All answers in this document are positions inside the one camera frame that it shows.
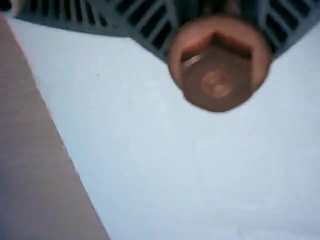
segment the round brown knob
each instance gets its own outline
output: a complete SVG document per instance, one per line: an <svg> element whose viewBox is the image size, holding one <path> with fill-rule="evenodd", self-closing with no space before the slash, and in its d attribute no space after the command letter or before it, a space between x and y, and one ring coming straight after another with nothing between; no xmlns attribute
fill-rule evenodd
<svg viewBox="0 0 320 240"><path fill-rule="evenodd" d="M262 34L229 16L185 24L168 53L170 74L185 98L212 112L245 102L264 82L271 61Z"/></svg>

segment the dark gray vent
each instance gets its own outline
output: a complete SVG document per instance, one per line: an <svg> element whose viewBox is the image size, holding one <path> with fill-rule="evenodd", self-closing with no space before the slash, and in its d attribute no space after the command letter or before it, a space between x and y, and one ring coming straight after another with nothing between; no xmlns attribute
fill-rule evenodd
<svg viewBox="0 0 320 240"><path fill-rule="evenodd" d="M180 23L173 0L95 0L99 9L111 9L112 18L141 46L166 60Z"/></svg>
<svg viewBox="0 0 320 240"><path fill-rule="evenodd" d="M90 0L26 0L18 19L53 28L126 37L106 11L97 11Z"/></svg>
<svg viewBox="0 0 320 240"><path fill-rule="evenodd" d="M275 57L320 20L319 0L260 0L257 4L257 24Z"/></svg>

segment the ventilation slot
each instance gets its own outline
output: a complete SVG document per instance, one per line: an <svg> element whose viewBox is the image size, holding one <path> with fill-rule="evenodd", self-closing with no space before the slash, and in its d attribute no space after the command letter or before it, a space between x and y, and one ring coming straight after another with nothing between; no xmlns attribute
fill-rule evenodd
<svg viewBox="0 0 320 240"><path fill-rule="evenodd" d="M65 18L67 20L70 20L71 19L70 0L64 0L64 11L65 11Z"/></svg>
<svg viewBox="0 0 320 240"><path fill-rule="evenodd" d="M0 12L10 11L11 8L12 8L12 4L9 0L0 1Z"/></svg>
<svg viewBox="0 0 320 240"><path fill-rule="evenodd" d="M81 3L80 0L75 0L75 15L76 15L76 21L78 23L82 23L83 17L82 17L82 11L81 11Z"/></svg>
<svg viewBox="0 0 320 240"><path fill-rule="evenodd" d="M60 0L53 1L53 14L56 19L59 18L60 15Z"/></svg>
<svg viewBox="0 0 320 240"><path fill-rule="evenodd" d="M120 2L118 4L118 6L116 7L116 10L123 14L125 11L128 10L128 8L135 2L136 0L123 0L122 2Z"/></svg>
<svg viewBox="0 0 320 240"><path fill-rule="evenodd" d="M303 17L308 16L310 8L303 0L289 0L289 2Z"/></svg>
<svg viewBox="0 0 320 240"><path fill-rule="evenodd" d="M87 2L85 3L85 10L86 10L86 14L88 16L89 24L90 25L95 25L96 21L95 21L94 13L92 12L91 6Z"/></svg>
<svg viewBox="0 0 320 240"><path fill-rule="evenodd" d="M49 0L42 0L42 14L47 16L49 13Z"/></svg>
<svg viewBox="0 0 320 240"><path fill-rule="evenodd" d="M157 23L163 18L166 12L167 9L165 5L162 5L142 28L141 33L143 36L146 38L149 37L151 31L157 26Z"/></svg>
<svg viewBox="0 0 320 240"><path fill-rule="evenodd" d="M30 11L35 13L38 8L38 0L30 0Z"/></svg>
<svg viewBox="0 0 320 240"><path fill-rule="evenodd" d="M103 16L101 16L100 14L99 14L99 22L102 27L108 26L106 19Z"/></svg>
<svg viewBox="0 0 320 240"><path fill-rule="evenodd" d="M269 14L266 16L266 25L274 33L280 43L287 39L287 34L283 31L279 23L277 23Z"/></svg>
<svg viewBox="0 0 320 240"><path fill-rule="evenodd" d="M270 6L282 17L289 28L291 28L292 30L295 30L297 28L298 20L294 16L292 16L284 6L281 5L279 0L271 0Z"/></svg>
<svg viewBox="0 0 320 240"><path fill-rule="evenodd" d="M133 12L133 14L129 18L129 22L131 25L137 25L142 17L146 14L146 12L151 8L151 6L155 3L156 0L145 0L140 6Z"/></svg>
<svg viewBox="0 0 320 240"><path fill-rule="evenodd" d="M172 26L170 22L167 22L156 38L152 41L152 45L155 46L156 49L160 50L171 30Z"/></svg>

